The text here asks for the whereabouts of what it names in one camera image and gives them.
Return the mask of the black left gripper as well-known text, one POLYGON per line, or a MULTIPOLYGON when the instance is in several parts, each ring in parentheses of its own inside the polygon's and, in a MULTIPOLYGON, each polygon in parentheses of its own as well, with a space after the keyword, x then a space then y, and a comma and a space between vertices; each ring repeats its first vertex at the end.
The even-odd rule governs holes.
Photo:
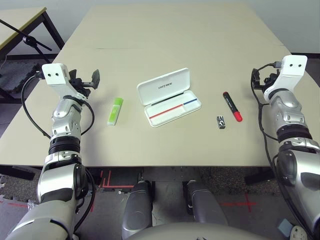
POLYGON ((89 88, 97 89, 100 83, 100 71, 96 69, 91 76, 91 82, 83 82, 80 78, 76 78, 77 70, 69 71, 71 85, 80 94, 86 98, 89 97, 91 90, 89 88))

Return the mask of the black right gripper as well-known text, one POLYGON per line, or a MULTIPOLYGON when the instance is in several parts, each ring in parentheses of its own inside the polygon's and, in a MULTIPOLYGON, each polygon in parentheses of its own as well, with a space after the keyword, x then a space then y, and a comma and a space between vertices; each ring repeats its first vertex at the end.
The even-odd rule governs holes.
POLYGON ((269 77, 264 79, 264 85, 261 87, 260 85, 260 73, 256 68, 252 69, 251 72, 251 85, 254 89, 260 89, 265 92, 269 87, 271 87, 275 81, 277 80, 279 73, 271 73, 269 77))

